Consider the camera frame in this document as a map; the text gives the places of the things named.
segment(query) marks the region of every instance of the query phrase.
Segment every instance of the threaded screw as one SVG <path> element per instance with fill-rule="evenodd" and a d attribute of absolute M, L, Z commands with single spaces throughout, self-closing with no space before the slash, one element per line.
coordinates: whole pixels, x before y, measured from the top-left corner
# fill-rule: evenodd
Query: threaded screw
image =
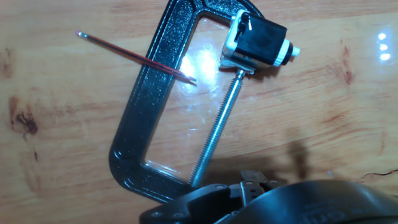
<path fill-rule="evenodd" d="M 194 187 L 200 187 L 203 176 L 205 175 L 206 169 L 209 165 L 211 156 L 216 149 L 217 143 L 220 140 L 221 133 L 224 130 L 226 121 L 228 120 L 229 114 L 235 104 L 235 101 L 239 95 L 239 91 L 242 87 L 242 79 L 245 76 L 246 71 L 239 70 L 236 77 L 229 86 L 229 89 L 224 97 L 223 104 L 221 105 L 218 115 L 215 119 L 213 127 L 207 137 L 206 143 L 201 150 L 199 160 L 194 166 L 188 183 Z"/>

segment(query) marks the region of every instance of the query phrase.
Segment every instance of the wood grain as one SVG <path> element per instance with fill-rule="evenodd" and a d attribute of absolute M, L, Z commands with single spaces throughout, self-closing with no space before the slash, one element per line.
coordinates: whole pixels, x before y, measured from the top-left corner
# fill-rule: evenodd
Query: wood grain
<path fill-rule="evenodd" d="M 140 65 L 74 32 L 145 55 L 166 3 L 0 3 L 0 223 L 137 223 L 157 205 L 121 188 L 108 167 Z M 398 2 L 254 4 L 302 53 L 245 78 L 205 182 L 257 169 L 290 183 L 345 179 L 398 195 Z M 147 161 L 183 178 L 233 78 L 217 69 L 227 31 L 201 20 L 181 67 L 198 86 L 175 82 L 149 146 Z"/>

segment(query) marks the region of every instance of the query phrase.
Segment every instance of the wire tip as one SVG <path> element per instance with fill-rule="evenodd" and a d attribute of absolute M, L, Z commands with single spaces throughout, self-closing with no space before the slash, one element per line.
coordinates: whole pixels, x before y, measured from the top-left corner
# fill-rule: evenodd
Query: wire tip
<path fill-rule="evenodd" d="M 86 38 L 86 39 L 88 38 L 88 35 L 85 34 L 85 33 L 83 33 L 83 32 L 80 31 L 80 30 L 76 30 L 75 34 L 76 34 L 78 37 L 82 37 L 82 38 Z"/>

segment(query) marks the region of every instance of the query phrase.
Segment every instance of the thin metal rod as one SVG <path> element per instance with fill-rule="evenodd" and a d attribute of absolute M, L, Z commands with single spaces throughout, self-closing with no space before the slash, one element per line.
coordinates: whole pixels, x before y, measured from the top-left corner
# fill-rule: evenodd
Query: thin metal rod
<path fill-rule="evenodd" d="M 207 137 L 206 143 L 201 150 L 199 159 L 195 167 L 193 168 L 191 176 L 189 178 L 188 183 L 192 187 L 198 188 L 201 185 L 201 181 L 205 175 L 211 156 L 216 149 L 217 143 L 221 137 L 221 133 L 224 130 L 225 124 L 239 95 L 239 91 L 241 90 L 242 79 L 245 74 L 246 71 L 240 70 L 229 86 L 229 89 L 224 98 L 224 102 L 221 105 L 220 110 L 218 111 L 218 115 L 215 119 L 213 127 Z"/>
<path fill-rule="evenodd" d="M 92 42 L 94 42 L 96 44 L 100 44 L 102 46 L 109 47 L 110 49 L 115 50 L 115 51 L 117 51 L 119 53 L 123 53 L 125 55 L 128 55 L 128 56 L 130 56 L 130 57 L 132 57 L 132 58 L 134 58 L 134 59 L 136 59 L 136 60 L 138 60 L 138 61 L 140 61 L 140 62 L 142 62 L 142 63 L 144 63 L 146 65 L 148 65 L 148 66 L 151 66 L 151 67 L 154 67 L 156 69 L 159 69 L 162 72 L 166 72 L 168 74 L 175 75 L 177 77 L 181 77 L 181 78 L 184 78 L 184 79 L 189 80 L 189 81 L 194 81 L 194 82 L 196 81 L 196 79 L 194 79 L 193 77 L 186 76 L 181 71 L 178 71 L 178 70 L 176 70 L 174 68 L 170 68 L 170 67 L 168 67 L 166 65 L 163 65 L 163 64 L 161 64 L 159 62 L 155 62 L 154 60 L 151 60 L 149 58 L 143 57 L 143 56 L 138 55 L 138 54 L 136 54 L 134 52 L 131 52 L 129 50 L 123 49 L 123 48 L 121 48 L 119 46 L 116 46 L 114 44 L 111 44 L 111 43 L 109 43 L 109 42 L 107 42 L 107 41 L 105 41 L 103 39 L 97 38 L 97 37 L 92 36 L 92 35 L 88 35 L 88 34 L 83 33 L 81 31 L 76 31 L 76 35 L 81 37 L 81 38 L 83 38 L 83 39 L 92 41 Z"/>

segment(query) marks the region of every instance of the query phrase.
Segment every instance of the metal bracket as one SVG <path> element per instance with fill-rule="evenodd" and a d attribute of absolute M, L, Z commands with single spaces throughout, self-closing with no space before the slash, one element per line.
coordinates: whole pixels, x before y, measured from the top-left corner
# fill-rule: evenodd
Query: metal bracket
<path fill-rule="evenodd" d="M 178 68 L 201 17 L 228 23 L 240 9 L 262 16 L 248 0 L 170 0 L 146 57 Z M 171 75 L 142 66 L 109 152 L 111 172 L 122 187 L 162 203 L 193 190 L 144 160 L 173 83 Z"/>

